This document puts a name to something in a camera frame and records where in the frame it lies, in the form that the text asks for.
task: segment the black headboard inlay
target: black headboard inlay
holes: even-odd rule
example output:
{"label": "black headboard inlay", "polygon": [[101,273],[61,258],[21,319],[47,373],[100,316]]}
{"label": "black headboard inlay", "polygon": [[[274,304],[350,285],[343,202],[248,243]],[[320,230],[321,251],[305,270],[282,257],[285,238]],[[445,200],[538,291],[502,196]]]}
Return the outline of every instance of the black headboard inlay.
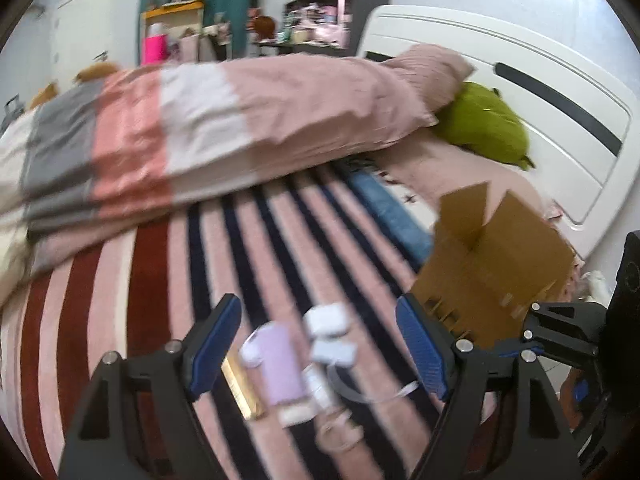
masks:
{"label": "black headboard inlay", "polygon": [[[366,55],[367,59],[375,62],[386,61],[392,57],[393,56],[378,54],[377,52],[367,52]],[[542,81],[517,70],[513,66],[505,65],[504,63],[496,63],[494,72],[496,75],[511,81],[532,94],[537,95],[541,99],[544,99],[550,105],[555,106],[558,110],[571,117],[592,136],[598,139],[600,143],[615,156],[620,154],[620,149],[622,148],[622,142],[620,139],[617,138],[604,124],[588,113],[587,110],[571,101],[568,97],[565,97],[557,90],[551,88],[551,86],[544,84]]]}

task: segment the dark red stripe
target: dark red stripe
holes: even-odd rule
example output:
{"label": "dark red stripe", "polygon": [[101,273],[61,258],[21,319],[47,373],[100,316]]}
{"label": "dark red stripe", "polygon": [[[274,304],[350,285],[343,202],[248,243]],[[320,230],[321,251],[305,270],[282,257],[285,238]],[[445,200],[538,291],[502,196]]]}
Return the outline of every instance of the dark red stripe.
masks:
{"label": "dark red stripe", "polygon": [[58,327],[58,399],[62,430],[71,425],[82,392],[89,383],[86,330],[94,294],[95,271],[102,244],[74,258]]}
{"label": "dark red stripe", "polygon": [[56,471],[42,432],[40,397],[38,396],[38,361],[40,355],[40,323],[44,301],[49,289],[51,273],[31,284],[27,310],[22,324],[20,346],[20,389],[22,395],[22,423],[33,460],[44,480],[56,480]]}
{"label": "dark red stripe", "polygon": [[127,356],[155,352],[169,339],[168,220],[138,229],[127,307]]}

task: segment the striped bed sheet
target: striped bed sheet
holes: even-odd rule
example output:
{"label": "striped bed sheet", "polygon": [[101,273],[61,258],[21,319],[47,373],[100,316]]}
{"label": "striped bed sheet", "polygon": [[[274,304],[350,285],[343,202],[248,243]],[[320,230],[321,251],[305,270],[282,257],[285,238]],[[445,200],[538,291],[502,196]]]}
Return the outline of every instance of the striped bed sheet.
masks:
{"label": "striped bed sheet", "polygon": [[[101,356],[155,351],[182,339],[226,292],[243,300],[238,348],[257,326],[285,323],[300,364],[302,315],[344,303],[356,365],[353,388],[380,397],[415,380],[395,323],[396,298],[431,251],[431,235],[381,179],[338,161],[131,229],[77,254],[15,294],[2,311],[0,415],[45,480],[56,478],[64,433]],[[315,420],[283,429],[275,410],[246,422],[225,381],[196,402],[231,480],[408,478],[440,406],[421,388],[385,404],[343,399],[364,439],[325,454]]]}

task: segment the blue gripper pad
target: blue gripper pad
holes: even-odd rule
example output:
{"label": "blue gripper pad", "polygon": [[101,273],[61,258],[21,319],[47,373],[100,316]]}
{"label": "blue gripper pad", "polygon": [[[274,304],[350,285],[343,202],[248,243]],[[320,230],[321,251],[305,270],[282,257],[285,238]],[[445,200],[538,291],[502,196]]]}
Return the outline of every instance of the blue gripper pad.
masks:
{"label": "blue gripper pad", "polygon": [[429,319],[412,294],[401,296],[396,305],[396,323],[406,342],[420,382],[429,393],[446,400],[454,384],[453,336],[436,320]]}
{"label": "blue gripper pad", "polygon": [[185,338],[182,373],[191,399],[208,392],[220,374],[220,366],[236,337],[242,319],[242,302],[225,294],[207,319]]}

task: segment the white door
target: white door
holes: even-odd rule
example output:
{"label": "white door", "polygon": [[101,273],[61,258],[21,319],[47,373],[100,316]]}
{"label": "white door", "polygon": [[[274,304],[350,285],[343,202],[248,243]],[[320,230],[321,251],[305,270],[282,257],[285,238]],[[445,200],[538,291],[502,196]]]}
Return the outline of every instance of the white door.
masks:
{"label": "white door", "polygon": [[113,50],[113,0],[67,0],[53,15],[52,74],[61,91],[78,72]]}

